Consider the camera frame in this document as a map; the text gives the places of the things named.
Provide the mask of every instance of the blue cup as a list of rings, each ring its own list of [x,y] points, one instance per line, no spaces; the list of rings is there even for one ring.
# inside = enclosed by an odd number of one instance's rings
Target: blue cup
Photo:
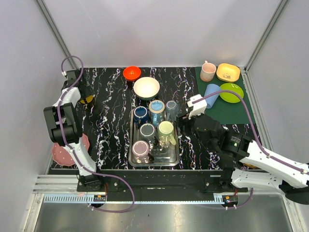
[[[204,97],[206,97],[207,95],[210,95],[211,93],[214,93],[216,91],[221,90],[220,86],[215,85],[215,84],[208,84],[205,90],[205,94]],[[206,102],[207,102],[207,107],[206,109],[210,109],[212,108],[213,104],[215,103],[215,101],[217,100],[219,94],[213,95],[209,98],[206,98]]]
[[[138,106],[133,110],[133,120],[139,128],[141,125],[150,122],[149,113],[146,107]]]
[[[165,118],[165,105],[160,100],[154,100],[149,103],[149,112],[151,123],[157,127]]]

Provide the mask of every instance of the dark blue mug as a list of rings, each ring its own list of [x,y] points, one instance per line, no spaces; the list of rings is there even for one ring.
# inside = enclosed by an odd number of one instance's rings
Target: dark blue mug
[[[144,106],[136,107],[133,110],[133,120],[138,128],[145,123],[149,123],[150,117],[147,108]]]

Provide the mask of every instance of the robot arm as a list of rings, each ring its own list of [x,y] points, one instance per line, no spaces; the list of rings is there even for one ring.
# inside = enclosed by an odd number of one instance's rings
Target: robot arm
[[[71,85],[70,82],[76,80],[76,76],[79,74],[79,71],[68,71],[67,72],[68,80],[65,82],[62,89],[62,93],[68,91],[68,86]],[[78,87],[71,88],[64,99],[59,100],[50,107],[44,109],[44,117],[48,129],[49,136],[54,143],[58,143],[62,146],[68,153],[71,158],[74,160],[80,174],[80,182],[85,187],[90,187],[92,190],[99,189],[103,185],[102,177],[98,175],[93,175],[90,172],[86,171],[76,160],[78,160],[90,171],[95,173],[99,172],[99,169],[96,166],[96,163],[91,159],[88,154],[88,151],[85,149],[85,146],[82,142],[83,129],[78,120],[75,106],[76,103],[81,99],[81,93],[79,89],[83,89],[80,85]],[[64,133],[68,144],[74,148],[76,157],[73,154],[73,151],[65,145],[62,137],[62,133],[59,126],[57,106],[60,105],[60,113],[64,128]]]
[[[255,188],[277,191],[297,203],[309,204],[309,166],[285,158],[268,149],[266,156],[251,138],[225,131],[218,121],[204,115],[206,101],[195,104],[200,95],[188,102],[189,112],[179,118],[180,128],[193,133],[200,143],[220,155],[220,167],[224,170],[222,182],[237,188]],[[246,163],[265,172],[243,171],[235,168],[237,163]]]

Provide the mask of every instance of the yellow square dish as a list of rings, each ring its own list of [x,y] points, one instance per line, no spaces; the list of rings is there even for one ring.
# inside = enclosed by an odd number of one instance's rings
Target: yellow square dish
[[[240,69],[231,64],[222,63],[218,66],[217,77],[219,80],[233,83],[239,79]]]

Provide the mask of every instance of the white wall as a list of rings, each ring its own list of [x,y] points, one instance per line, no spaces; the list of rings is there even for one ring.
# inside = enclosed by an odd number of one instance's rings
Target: white wall
[[[280,0],[44,0],[88,67],[246,65]]]
[[[249,70],[275,152],[309,162],[309,1],[290,1]],[[301,206],[309,228],[309,206]]]
[[[50,156],[43,109],[59,97],[64,56],[33,0],[1,1],[0,28],[0,231],[17,232]]]

